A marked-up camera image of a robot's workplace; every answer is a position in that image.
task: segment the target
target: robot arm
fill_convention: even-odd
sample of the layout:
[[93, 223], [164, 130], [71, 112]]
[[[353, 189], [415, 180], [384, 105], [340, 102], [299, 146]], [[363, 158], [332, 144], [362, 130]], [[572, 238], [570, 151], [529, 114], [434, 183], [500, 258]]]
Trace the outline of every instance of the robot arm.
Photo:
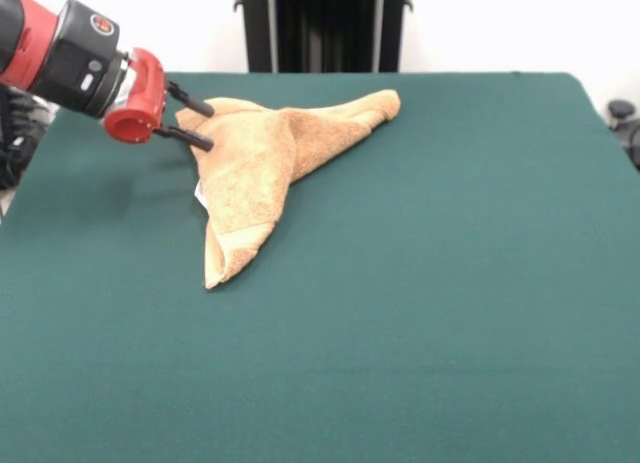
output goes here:
[[95, 118], [123, 143], [156, 134], [209, 151], [210, 140], [162, 120], [167, 95], [204, 116], [213, 108], [168, 81], [150, 52], [120, 51], [119, 33], [76, 0], [57, 16], [34, 0], [0, 0], [0, 83]]

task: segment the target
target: brown towel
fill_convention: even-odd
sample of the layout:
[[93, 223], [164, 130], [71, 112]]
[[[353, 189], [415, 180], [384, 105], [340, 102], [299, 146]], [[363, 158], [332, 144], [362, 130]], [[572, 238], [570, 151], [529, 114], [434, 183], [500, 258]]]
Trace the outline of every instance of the brown towel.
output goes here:
[[192, 110], [178, 124], [214, 141], [193, 149], [209, 222], [205, 235], [207, 289], [237, 275], [258, 253], [282, 214], [289, 185], [395, 118], [400, 98], [379, 91], [349, 103], [271, 110], [245, 100], [207, 100], [216, 115]]

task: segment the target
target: green table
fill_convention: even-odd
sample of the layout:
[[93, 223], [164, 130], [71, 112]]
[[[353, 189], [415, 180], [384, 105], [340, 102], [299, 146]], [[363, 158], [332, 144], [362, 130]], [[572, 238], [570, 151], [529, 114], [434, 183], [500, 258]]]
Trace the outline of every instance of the green table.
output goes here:
[[0, 227], [1, 462], [638, 461], [640, 181], [575, 79], [176, 79], [403, 109], [211, 293], [188, 152], [62, 113]]

